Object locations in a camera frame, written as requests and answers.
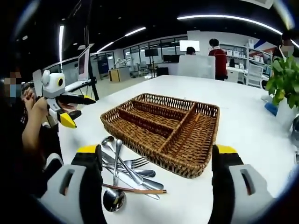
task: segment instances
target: cutlery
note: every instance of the cutlery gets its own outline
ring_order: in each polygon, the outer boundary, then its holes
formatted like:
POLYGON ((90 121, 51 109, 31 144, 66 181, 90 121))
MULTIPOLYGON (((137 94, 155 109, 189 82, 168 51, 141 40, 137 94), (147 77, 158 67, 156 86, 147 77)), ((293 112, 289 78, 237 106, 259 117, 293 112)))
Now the cutlery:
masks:
MULTIPOLYGON (((110 169, 110 168, 106 168, 106 169, 107 169, 111 174, 113 174, 113 169, 110 169)), ((117 175, 116 178, 119 179, 119 180, 121 180, 123 183, 125 183, 125 184, 128 185, 129 187, 131 187, 131 188, 133 188, 133 189, 136 189, 136 188, 132 187, 130 184, 128 184, 128 183, 125 181, 125 179, 122 177, 122 175, 126 175, 127 177, 130 178, 130 176, 129 176, 128 174, 125 174, 125 173, 121 173, 121 174, 117 175)), ((159 195, 153 195, 153 194, 150 194, 150 195, 146 195, 146 196, 151 197, 151 198, 156 199, 156 200, 159 200, 159 199, 160 199, 159 195)))
MULTIPOLYGON (((104 167, 107 168, 114 168, 114 165, 112 163, 103 163, 104 167)), ((133 169, 137 174, 141 175, 141 176, 145 176, 145 177, 155 177, 156 173, 154 170, 150 170, 150 169, 133 169)), ((122 167, 118 167, 117 171, 121 171, 124 173, 127 173, 127 170, 122 168, 122 167)))
MULTIPOLYGON (((108 155, 107 153, 105 153, 104 151, 102 151, 102 157, 110 164, 114 164, 115 163, 115 159, 113 157, 111 157, 110 155, 108 155)), ((146 164, 148 164, 149 162, 147 161, 147 156, 143 156, 141 158, 135 159, 135 160, 125 160, 124 163, 130 167, 131 169, 135 169, 135 168, 139 168, 142 167, 146 164)))
POLYGON ((103 195, 103 205, 107 211, 116 212, 124 205, 126 195, 123 190, 107 188, 103 195))
MULTIPOLYGON (((111 142, 113 142, 114 137, 112 136, 108 136, 107 138, 105 138, 102 141, 102 145, 104 146, 108 146, 108 148, 110 148, 111 151, 113 151, 116 154, 116 151, 114 150, 111 142)), ((117 150, 120 150, 119 148, 122 146, 122 140, 117 140, 116 141, 116 148, 117 150)), ((121 162, 121 164, 123 165, 123 167, 127 170, 127 172, 129 173, 129 175, 131 176, 131 178, 133 179, 133 181, 135 181, 135 183, 137 185, 141 185, 143 183, 143 178, 138 175, 137 173, 135 173, 131 168, 129 168, 124 162, 123 160, 119 157, 118 160, 121 162)))
MULTIPOLYGON (((112 158, 110 155, 103 153, 102 151, 102 159, 104 160, 104 162, 106 162, 108 159, 109 161, 113 161, 114 163, 114 158, 112 158)), ((143 185, 149 189, 155 189, 155 190, 163 190, 164 189, 164 185, 152 180, 149 180, 147 178, 143 178, 143 185)))
POLYGON ((139 189, 130 189, 130 188, 121 188, 121 187, 117 187, 115 185, 109 185, 109 184, 102 184, 102 186, 107 187, 107 188, 112 188, 112 189, 116 189, 116 190, 123 190, 123 191, 127 191, 127 192, 131 192, 131 193, 136 193, 136 194, 166 194, 167 190, 139 190, 139 189))
POLYGON ((114 170, 113 170, 113 185, 117 185, 116 183, 116 169, 117 169, 117 161, 118 161, 118 157, 120 155, 121 152, 121 147, 118 147, 118 144, 116 142, 116 153, 115 153, 115 162, 114 162, 114 170))

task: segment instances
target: white robot casing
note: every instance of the white robot casing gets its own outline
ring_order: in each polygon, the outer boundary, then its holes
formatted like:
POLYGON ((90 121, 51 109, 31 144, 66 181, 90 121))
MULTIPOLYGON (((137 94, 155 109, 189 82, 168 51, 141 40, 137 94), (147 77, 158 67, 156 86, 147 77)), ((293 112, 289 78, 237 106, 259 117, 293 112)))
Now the white robot casing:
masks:
POLYGON ((43 96, 53 99, 65 92, 65 77, 63 73, 50 73, 45 70, 42 77, 43 96))

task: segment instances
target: wooden chopsticks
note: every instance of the wooden chopsticks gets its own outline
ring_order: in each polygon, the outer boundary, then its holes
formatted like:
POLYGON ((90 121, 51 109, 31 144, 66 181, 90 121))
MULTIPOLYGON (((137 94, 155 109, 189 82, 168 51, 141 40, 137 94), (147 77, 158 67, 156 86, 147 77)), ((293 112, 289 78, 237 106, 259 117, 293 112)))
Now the wooden chopsticks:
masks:
POLYGON ((173 157, 176 157, 176 156, 177 156, 177 154, 178 154, 178 153, 179 153, 179 151, 181 150, 182 146, 185 144, 185 142, 186 142, 187 138, 190 136, 191 132, 193 131, 193 129, 194 129, 194 126, 195 126, 196 122, 197 122, 197 121, 198 121, 198 119, 199 119, 199 116, 200 116, 200 113, 198 113, 198 115, 196 116, 196 119, 195 119, 195 121, 194 121, 194 123, 193 123, 193 125, 192 125, 191 129, 189 130, 189 132, 188 132, 188 134, 186 135, 186 137, 185 137, 185 139, 184 139, 183 143, 182 143, 182 144, 179 146, 179 148, 177 149, 177 152, 174 154, 174 156, 173 156, 173 157))
POLYGON ((136 194, 154 194, 154 195, 159 195, 159 194, 166 194, 167 190, 139 190, 139 189, 129 189, 129 188, 121 188, 118 186, 113 186, 113 185, 109 185, 109 184, 105 184, 103 183, 102 186, 104 187, 108 187, 108 188, 112 188, 112 189, 116 189, 116 190, 123 190, 123 191, 127 191, 127 192, 132 192, 132 193, 136 193, 136 194))

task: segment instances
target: wicker basket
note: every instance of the wicker basket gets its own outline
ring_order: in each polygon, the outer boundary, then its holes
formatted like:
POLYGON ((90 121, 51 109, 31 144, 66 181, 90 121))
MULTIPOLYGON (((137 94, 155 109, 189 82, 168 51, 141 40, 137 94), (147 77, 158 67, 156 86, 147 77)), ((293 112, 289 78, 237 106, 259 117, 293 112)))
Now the wicker basket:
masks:
POLYGON ((215 105, 145 93, 100 118, 110 134, 139 155, 175 174, 195 178, 211 159, 219 116, 215 105))

